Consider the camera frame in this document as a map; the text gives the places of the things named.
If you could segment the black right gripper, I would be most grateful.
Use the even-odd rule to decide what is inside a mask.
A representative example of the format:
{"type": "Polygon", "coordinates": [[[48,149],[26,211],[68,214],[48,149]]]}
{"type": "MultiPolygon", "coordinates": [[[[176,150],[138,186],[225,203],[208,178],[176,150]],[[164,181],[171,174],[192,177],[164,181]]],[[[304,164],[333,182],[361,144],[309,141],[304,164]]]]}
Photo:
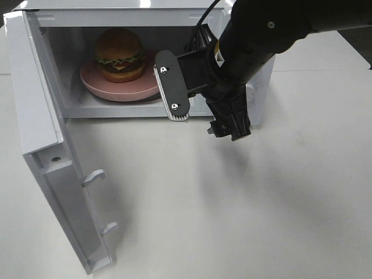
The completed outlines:
{"type": "Polygon", "coordinates": [[[250,135],[246,83],[253,76],[252,51],[235,43],[211,43],[206,48],[205,64],[209,85],[202,95],[213,114],[208,134],[231,136],[232,141],[250,135]]]}

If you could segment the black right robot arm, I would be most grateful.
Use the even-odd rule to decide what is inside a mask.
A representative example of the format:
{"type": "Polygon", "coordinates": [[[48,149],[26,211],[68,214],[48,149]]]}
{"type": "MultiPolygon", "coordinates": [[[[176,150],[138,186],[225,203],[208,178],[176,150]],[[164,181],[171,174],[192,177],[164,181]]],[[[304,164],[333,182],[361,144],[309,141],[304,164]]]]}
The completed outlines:
{"type": "Polygon", "coordinates": [[[214,115],[209,133],[250,135],[246,83],[276,54],[309,34],[371,25],[371,1],[235,1],[205,69],[216,79],[202,95],[214,115]]]}

